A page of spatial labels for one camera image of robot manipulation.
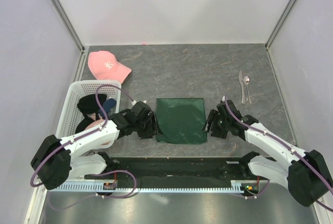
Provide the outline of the dark green cloth napkin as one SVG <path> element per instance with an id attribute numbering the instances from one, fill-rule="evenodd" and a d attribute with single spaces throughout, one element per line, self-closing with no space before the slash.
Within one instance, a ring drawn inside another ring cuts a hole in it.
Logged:
<path id="1" fill-rule="evenodd" d="M 202 98 L 158 98 L 156 116 L 163 135 L 158 142 L 172 144 L 203 144 L 207 133 L 202 130 L 206 122 Z"/>

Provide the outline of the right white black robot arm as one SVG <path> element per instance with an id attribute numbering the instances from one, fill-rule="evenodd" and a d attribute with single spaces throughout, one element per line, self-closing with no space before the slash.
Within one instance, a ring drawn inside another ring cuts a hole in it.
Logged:
<path id="1" fill-rule="evenodd" d="M 305 207 L 332 192 L 332 176 L 320 152 L 306 151 L 281 139 L 255 117 L 241 115 L 229 99 L 209 112 L 202 129 L 222 139 L 231 133 L 270 156 L 266 158 L 257 152 L 244 155 L 238 166 L 244 179 L 259 176 L 271 180 L 286 188 Z"/>

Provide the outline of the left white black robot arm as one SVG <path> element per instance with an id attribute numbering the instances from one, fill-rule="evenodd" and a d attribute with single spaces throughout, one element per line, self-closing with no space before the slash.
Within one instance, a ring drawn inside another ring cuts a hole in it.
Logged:
<path id="1" fill-rule="evenodd" d="M 31 161 L 34 173 L 30 185 L 36 187 L 34 180 L 39 178 L 46 189 L 57 188 L 76 170 L 74 162 L 81 162 L 82 154 L 103 144 L 109 147 L 132 133 L 137 133 L 140 139 L 162 133 L 155 112 L 145 102 L 136 102 L 131 109 L 115 113 L 81 133 L 60 139 L 55 135 L 46 137 Z"/>

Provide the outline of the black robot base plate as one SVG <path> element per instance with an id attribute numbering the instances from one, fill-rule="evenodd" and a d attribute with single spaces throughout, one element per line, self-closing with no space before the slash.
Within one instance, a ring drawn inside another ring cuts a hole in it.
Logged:
<path id="1" fill-rule="evenodd" d="M 131 172 L 136 179 L 144 177 L 180 177 L 194 176 L 216 178 L 222 181 L 254 180 L 258 176 L 250 173 L 241 163 L 240 157 L 114 157 L 100 152 L 106 161 L 106 168 L 101 173 L 119 170 Z"/>

